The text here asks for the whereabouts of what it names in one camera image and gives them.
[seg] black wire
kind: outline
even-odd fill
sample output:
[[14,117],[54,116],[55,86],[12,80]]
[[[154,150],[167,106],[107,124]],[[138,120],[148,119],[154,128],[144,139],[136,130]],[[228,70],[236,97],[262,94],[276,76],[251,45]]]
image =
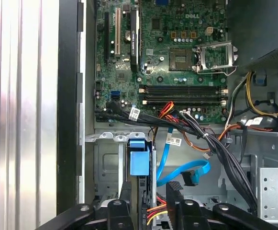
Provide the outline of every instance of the black wire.
[[247,134],[248,134],[248,126],[243,127],[242,132],[242,142],[241,142],[241,159],[239,161],[239,164],[242,163],[243,156],[245,155],[245,149],[246,149],[246,143],[247,143]]

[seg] blue drive latch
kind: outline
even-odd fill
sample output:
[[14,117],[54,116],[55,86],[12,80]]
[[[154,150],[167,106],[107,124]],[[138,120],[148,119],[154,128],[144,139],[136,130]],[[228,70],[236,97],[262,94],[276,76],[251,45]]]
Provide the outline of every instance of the blue drive latch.
[[144,139],[129,140],[130,147],[130,175],[148,176],[149,175],[149,156],[150,151]]

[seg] metal frame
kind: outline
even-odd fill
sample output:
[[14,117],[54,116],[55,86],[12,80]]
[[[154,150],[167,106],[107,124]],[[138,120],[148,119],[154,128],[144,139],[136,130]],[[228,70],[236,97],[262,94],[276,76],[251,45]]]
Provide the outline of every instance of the metal frame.
[[56,216],[58,16],[58,0],[0,0],[0,229]]

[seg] orange wire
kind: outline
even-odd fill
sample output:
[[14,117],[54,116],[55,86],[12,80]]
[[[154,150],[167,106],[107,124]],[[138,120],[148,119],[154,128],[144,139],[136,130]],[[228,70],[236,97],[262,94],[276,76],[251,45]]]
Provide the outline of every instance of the orange wire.
[[157,206],[157,207],[152,207],[152,208],[148,209],[147,211],[150,212],[150,211],[153,211],[153,210],[156,210],[156,209],[159,209],[159,208],[162,208],[162,207],[166,207],[166,206],[167,206],[166,204],[164,204],[164,205],[159,205],[159,206]]

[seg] white label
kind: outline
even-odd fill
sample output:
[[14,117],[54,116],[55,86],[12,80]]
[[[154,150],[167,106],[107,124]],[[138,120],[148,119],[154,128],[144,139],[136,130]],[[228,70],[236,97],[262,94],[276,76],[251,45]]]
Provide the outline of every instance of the white label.
[[180,147],[181,146],[181,139],[180,138],[170,138],[170,137],[167,137],[166,144],[176,145],[176,146]]
[[263,120],[263,117],[256,117],[251,125],[259,125],[261,121]]
[[131,108],[131,111],[130,111],[130,113],[129,113],[129,120],[137,121],[137,120],[138,120],[138,117],[139,117],[139,114],[140,114],[140,111],[141,111],[141,110],[132,107],[132,108]]
[[254,120],[250,119],[246,122],[245,126],[250,126]]
[[203,157],[206,158],[207,160],[210,158],[208,153],[204,153]]

